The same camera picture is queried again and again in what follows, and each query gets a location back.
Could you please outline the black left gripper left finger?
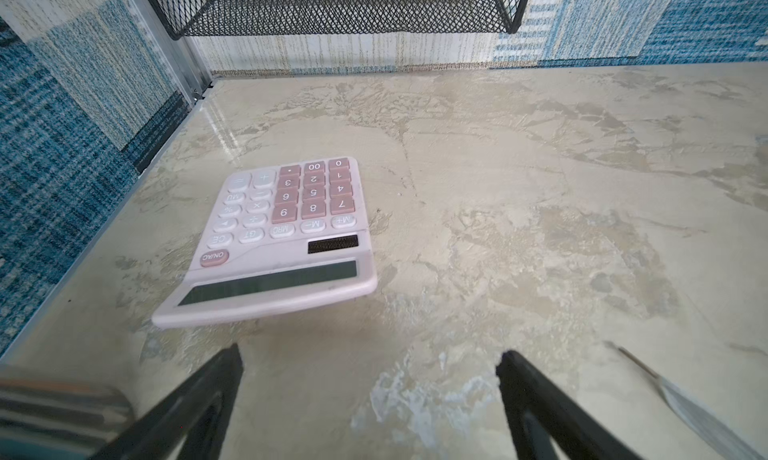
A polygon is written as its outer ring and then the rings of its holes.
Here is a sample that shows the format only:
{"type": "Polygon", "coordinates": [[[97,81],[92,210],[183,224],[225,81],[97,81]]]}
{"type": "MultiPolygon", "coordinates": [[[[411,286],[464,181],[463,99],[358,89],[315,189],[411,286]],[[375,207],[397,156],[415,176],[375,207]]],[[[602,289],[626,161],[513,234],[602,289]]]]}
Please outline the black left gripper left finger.
{"type": "Polygon", "coordinates": [[[239,347],[214,355],[94,459],[217,459],[243,375],[239,347]]]}

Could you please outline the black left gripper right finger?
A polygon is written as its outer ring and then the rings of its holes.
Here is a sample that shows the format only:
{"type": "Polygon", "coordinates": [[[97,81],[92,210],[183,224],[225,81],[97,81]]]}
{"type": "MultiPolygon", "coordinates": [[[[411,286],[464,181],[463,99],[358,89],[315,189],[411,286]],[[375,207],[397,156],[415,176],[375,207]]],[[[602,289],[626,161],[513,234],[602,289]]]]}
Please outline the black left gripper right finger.
{"type": "Polygon", "coordinates": [[[496,375],[519,459],[639,457],[519,352],[504,352],[496,375]]]}

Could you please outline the white shoelace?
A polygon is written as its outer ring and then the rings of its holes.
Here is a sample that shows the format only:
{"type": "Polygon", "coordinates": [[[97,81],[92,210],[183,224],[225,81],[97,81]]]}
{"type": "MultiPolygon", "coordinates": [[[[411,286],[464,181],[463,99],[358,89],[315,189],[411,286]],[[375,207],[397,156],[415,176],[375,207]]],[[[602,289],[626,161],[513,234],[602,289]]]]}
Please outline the white shoelace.
{"type": "Polygon", "coordinates": [[[644,371],[673,413],[723,459],[765,459],[734,430],[676,384],[652,369],[626,348],[612,341],[604,344],[644,371]]]}

